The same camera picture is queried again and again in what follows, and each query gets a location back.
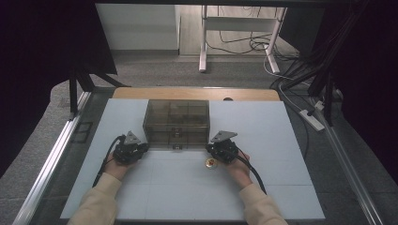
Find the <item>wooden board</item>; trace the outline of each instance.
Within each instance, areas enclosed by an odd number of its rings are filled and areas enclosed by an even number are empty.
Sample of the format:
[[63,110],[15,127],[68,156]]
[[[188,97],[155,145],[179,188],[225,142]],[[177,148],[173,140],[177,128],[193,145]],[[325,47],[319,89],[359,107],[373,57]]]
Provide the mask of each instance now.
[[280,101],[274,90],[201,87],[119,87],[113,98]]

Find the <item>white table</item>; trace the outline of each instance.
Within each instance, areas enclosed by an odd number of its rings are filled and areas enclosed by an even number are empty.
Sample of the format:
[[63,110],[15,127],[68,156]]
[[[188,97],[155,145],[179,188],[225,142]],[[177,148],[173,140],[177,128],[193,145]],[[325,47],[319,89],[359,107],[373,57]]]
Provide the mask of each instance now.
[[[146,99],[109,99],[61,218],[70,218],[91,188],[115,137],[131,130],[143,143]],[[283,217],[323,219],[319,200],[280,101],[209,101],[210,139],[219,130],[251,156]],[[149,149],[125,176],[116,200],[119,220],[242,221],[238,187],[219,166],[209,170],[206,149]]]

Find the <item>person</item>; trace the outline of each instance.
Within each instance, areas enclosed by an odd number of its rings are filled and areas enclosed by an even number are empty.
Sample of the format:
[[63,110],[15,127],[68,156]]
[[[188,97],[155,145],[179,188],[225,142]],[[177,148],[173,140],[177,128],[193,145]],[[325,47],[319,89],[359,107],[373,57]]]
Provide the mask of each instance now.
[[[241,157],[250,159],[249,155],[239,152]],[[79,209],[69,220],[69,225],[80,224],[114,224],[117,205],[115,195],[121,186],[126,172],[134,164],[127,166],[108,157],[104,173],[98,183],[82,197]],[[240,160],[225,166],[229,174],[240,186],[239,197],[245,205],[244,216],[250,225],[285,225],[278,206],[250,178],[249,168]]]

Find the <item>black cloth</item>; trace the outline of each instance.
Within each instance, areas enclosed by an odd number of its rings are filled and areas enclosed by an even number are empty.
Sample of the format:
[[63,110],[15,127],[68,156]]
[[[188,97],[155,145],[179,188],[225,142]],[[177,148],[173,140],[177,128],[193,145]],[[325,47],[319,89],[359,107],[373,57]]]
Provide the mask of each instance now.
[[91,1],[1,1],[0,31],[3,175],[44,114],[55,85],[74,70],[116,74],[116,69]]
[[398,184],[398,3],[372,0],[336,57],[346,120]]

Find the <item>wall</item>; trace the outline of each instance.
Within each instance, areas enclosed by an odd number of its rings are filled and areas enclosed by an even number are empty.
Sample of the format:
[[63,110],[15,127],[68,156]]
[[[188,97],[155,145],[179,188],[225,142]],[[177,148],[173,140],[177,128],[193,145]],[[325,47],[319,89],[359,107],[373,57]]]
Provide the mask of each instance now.
[[178,50],[179,6],[96,4],[111,50]]

